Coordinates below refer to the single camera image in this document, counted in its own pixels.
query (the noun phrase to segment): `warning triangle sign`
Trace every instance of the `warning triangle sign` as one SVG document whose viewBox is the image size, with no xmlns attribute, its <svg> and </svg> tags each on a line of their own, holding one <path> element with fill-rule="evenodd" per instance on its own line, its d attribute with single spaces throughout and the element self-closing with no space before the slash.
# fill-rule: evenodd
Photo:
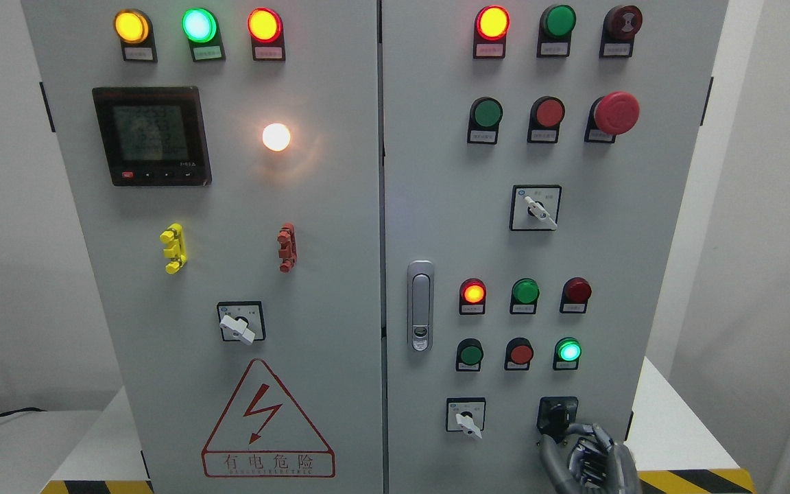
<svg viewBox="0 0 790 494">
<path fill-rule="evenodd" d="M 203 447 L 210 478 L 332 478 L 335 452 L 267 362 L 253 359 Z"/>
</svg>

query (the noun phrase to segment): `lightning bolt symbol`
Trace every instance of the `lightning bolt symbol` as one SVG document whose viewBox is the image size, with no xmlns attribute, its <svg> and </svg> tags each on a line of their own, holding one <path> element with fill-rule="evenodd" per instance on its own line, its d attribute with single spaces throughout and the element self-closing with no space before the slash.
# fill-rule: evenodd
<svg viewBox="0 0 790 494">
<path fill-rule="evenodd" d="M 270 412 L 270 415 L 267 415 L 267 420 L 264 420 L 264 423 L 261 424 L 261 427 L 258 428 L 257 432 L 252 432 L 252 437 L 248 440 L 248 444 L 252 444 L 254 441 L 260 440 L 261 430 L 267 425 L 267 422 L 270 422 L 270 419 L 272 419 L 273 416 L 276 415 L 277 412 L 279 412 L 279 407 L 283 406 L 281 403 L 279 403 L 277 405 L 269 406 L 263 409 L 252 410 L 254 406 L 258 404 L 258 401 L 260 401 L 261 398 L 264 397 L 264 393 L 266 393 L 267 390 L 269 389 L 270 386 L 268 386 L 267 384 L 261 384 L 261 387 L 258 388 L 258 392 L 255 393 L 254 398 L 252 398 L 252 403 L 246 409 L 246 413 L 242 415 L 242 416 L 252 416 L 258 413 Z"/>
</svg>

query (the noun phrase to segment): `white switch handle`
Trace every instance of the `white switch handle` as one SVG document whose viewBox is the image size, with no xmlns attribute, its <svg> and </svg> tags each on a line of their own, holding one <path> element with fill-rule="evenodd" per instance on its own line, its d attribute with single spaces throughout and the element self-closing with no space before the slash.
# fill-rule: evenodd
<svg viewBox="0 0 790 494">
<path fill-rule="evenodd" d="M 222 317 L 219 327 L 231 332 L 234 338 L 238 338 L 245 344 L 251 345 L 254 342 L 254 331 L 248 328 L 248 322 L 234 319 L 229 315 Z"/>
<path fill-rule="evenodd" d="M 524 197 L 523 200 L 526 200 L 526 204 L 529 205 L 530 215 L 535 216 L 538 221 L 544 223 L 547 228 L 557 229 L 557 222 L 554 221 L 551 213 L 548 213 L 548 210 L 542 206 L 542 203 L 529 196 Z"/>
<path fill-rule="evenodd" d="M 465 432 L 465 435 L 476 438 L 476 440 L 482 440 L 483 434 L 480 434 L 480 429 L 477 428 L 474 424 L 474 419 L 470 416 L 457 413 L 455 414 L 455 422 L 462 429 L 462 432 Z"/>
</svg>

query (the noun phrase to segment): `robotic hand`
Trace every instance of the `robotic hand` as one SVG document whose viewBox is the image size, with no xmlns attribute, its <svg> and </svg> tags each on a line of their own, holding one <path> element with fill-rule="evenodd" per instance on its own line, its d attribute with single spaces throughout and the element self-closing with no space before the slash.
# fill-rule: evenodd
<svg viewBox="0 0 790 494">
<path fill-rule="evenodd" d="M 558 494 L 642 493 L 630 450 L 615 442 L 598 424 L 561 423 L 540 431 L 542 465 Z M 577 440 L 568 455 L 567 468 L 560 460 L 557 443 L 571 434 L 584 437 Z"/>
</svg>

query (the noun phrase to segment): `electrical control cabinet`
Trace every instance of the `electrical control cabinet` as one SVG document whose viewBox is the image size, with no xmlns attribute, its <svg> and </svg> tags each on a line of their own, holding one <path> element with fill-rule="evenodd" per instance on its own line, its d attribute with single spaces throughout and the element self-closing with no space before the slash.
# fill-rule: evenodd
<svg viewBox="0 0 790 494">
<path fill-rule="evenodd" d="M 247 19 L 263 4 L 23 5 L 154 491 L 382 491 L 376 3 L 267 5 L 289 37 L 276 62 L 253 59 Z M 138 14 L 114 27 L 138 40 L 153 24 L 153 60 L 125 59 L 152 58 L 122 50 L 126 9 Z M 208 180 L 167 185 L 201 162 L 179 154 L 179 107 L 160 98 L 115 100 L 125 160 L 110 168 L 93 90 L 132 87 L 195 88 Z M 261 140 L 272 123 L 291 137 L 281 152 Z M 130 156 L 160 143 L 172 163 Z M 167 274 L 178 238 L 187 259 Z M 251 345 L 219 328 L 225 312 Z"/>
<path fill-rule="evenodd" d="M 154 491 L 624 437 L 724 0 L 23 4 Z"/>
<path fill-rule="evenodd" d="M 623 440 L 726 9 L 637 2 L 642 18 L 623 8 L 608 22 L 621 38 L 632 30 L 632 56 L 601 57 L 618 4 L 574 0 L 575 18 L 556 26 L 574 27 L 568 56 L 553 58 L 536 51 L 554 3 L 499 3 L 507 53 L 478 59 L 475 19 L 488 4 L 383 1 L 391 494 L 552 492 L 536 448 L 542 397 L 579 398 L 579 421 Z M 612 93 L 597 104 L 599 139 L 585 141 L 590 109 Z M 465 139 L 482 97 L 501 104 L 494 145 Z M 562 106 L 539 112 L 543 97 Z M 630 123 L 614 143 L 599 131 Z M 536 128 L 558 138 L 533 143 Z M 529 196 L 555 228 L 530 215 Z M 435 273 L 423 351 L 404 337 L 417 260 Z M 482 315 L 462 310 L 467 279 L 486 288 Z M 468 397 L 486 403 L 480 440 L 448 425 L 449 404 Z"/>
</svg>

